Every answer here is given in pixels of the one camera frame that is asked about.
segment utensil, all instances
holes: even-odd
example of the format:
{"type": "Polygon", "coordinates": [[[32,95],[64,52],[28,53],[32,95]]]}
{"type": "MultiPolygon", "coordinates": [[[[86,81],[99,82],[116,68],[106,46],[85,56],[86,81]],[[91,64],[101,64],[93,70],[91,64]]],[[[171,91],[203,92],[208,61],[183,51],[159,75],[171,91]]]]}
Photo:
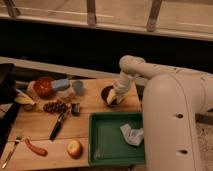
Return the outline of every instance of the utensil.
{"type": "Polygon", "coordinates": [[[64,119],[65,119],[65,115],[66,115],[66,113],[68,112],[69,109],[70,109],[70,108],[68,108],[66,112],[62,112],[62,113],[59,115],[59,117],[58,117],[58,119],[57,119],[57,122],[55,123],[55,126],[54,126],[54,128],[53,128],[53,130],[52,130],[52,132],[51,132],[51,134],[50,134],[50,140],[51,140],[51,141],[53,141],[53,140],[55,139],[56,135],[57,135],[58,132],[60,131],[61,126],[62,126],[62,124],[63,124],[63,121],[64,121],[64,119]]]}
{"type": "Polygon", "coordinates": [[[14,142],[14,145],[13,145],[12,150],[10,150],[10,153],[8,154],[8,156],[7,156],[6,160],[5,160],[5,162],[4,162],[3,165],[2,165],[2,169],[5,169],[5,168],[6,168],[6,166],[7,166],[8,162],[10,161],[10,158],[12,157],[12,155],[13,155],[13,153],[14,153],[16,147],[17,147],[17,145],[21,142],[21,139],[22,139],[22,135],[19,133],[19,134],[17,135],[16,139],[15,139],[15,142],[14,142]]]}

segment red bowl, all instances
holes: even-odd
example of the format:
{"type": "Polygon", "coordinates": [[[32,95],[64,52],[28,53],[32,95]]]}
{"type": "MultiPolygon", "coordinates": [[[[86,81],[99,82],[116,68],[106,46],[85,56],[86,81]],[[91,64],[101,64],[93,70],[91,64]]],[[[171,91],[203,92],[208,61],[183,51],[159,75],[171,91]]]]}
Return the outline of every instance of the red bowl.
{"type": "Polygon", "coordinates": [[[35,81],[33,89],[40,97],[48,97],[54,93],[51,85],[53,80],[51,77],[41,77],[35,81]]]}

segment knife handle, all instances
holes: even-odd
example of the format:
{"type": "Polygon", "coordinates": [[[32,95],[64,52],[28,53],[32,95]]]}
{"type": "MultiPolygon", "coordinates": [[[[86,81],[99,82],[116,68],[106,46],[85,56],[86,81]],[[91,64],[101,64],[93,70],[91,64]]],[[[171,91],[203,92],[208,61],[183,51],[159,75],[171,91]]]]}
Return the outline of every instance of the knife handle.
{"type": "Polygon", "coordinates": [[[53,131],[50,135],[50,140],[53,141],[55,139],[55,137],[56,137],[56,135],[57,135],[57,133],[59,132],[60,129],[61,129],[61,122],[57,121],[54,128],[53,128],[53,131]]]}

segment wooden surface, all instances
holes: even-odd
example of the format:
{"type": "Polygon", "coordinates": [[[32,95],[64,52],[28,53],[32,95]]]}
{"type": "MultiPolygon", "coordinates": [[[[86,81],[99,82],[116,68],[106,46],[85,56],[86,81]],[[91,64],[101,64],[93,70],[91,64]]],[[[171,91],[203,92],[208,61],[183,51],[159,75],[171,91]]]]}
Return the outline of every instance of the wooden surface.
{"type": "Polygon", "coordinates": [[[48,151],[48,155],[46,157],[38,156],[31,152],[24,142],[21,142],[8,164],[8,170],[87,167],[89,166],[88,129],[90,113],[141,111],[135,84],[132,84],[131,90],[126,94],[121,104],[114,108],[109,108],[101,99],[101,91],[106,86],[112,85],[114,79],[88,79],[82,81],[85,88],[84,95],[76,96],[72,100],[72,102],[80,102],[80,116],[68,116],[56,140],[53,142],[49,140],[49,135],[58,116],[43,112],[42,107],[48,101],[59,99],[59,93],[49,100],[40,99],[32,88],[34,82],[30,83],[28,93],[37,102],[37,106],[30,112],[25,111],[23,108],[20,109],[2,154],[1,164],[12,148],[16,135],[20,132],[23,135],[22,140],[29,138],[34,145],[45,148],[48,151]],[[77,160],[72,159],[66,151],[67,144],[71,139],[78,139],[83,145],[83,154],[77,160]]]}

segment fork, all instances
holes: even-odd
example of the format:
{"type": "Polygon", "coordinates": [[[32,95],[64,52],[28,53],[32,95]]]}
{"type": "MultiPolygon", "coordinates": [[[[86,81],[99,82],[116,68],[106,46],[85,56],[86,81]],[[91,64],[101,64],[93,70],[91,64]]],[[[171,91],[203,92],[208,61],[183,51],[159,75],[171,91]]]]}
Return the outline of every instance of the fork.
{"type": "Polygon", "coordinates": [[[8,162],[10,161],[10,158],[12,157],[17,145],[21,142],[21,139],[22,139],[22,135],[19,133],[17,136],[16,136],[16,139],[15,139],[15,142],[14,142],[14,145],[13,145],[13,148],[12,150],[10,150],[10,153],[8,154],[4,164],[2,165],[2,169],[5,169],[8,162]]]}

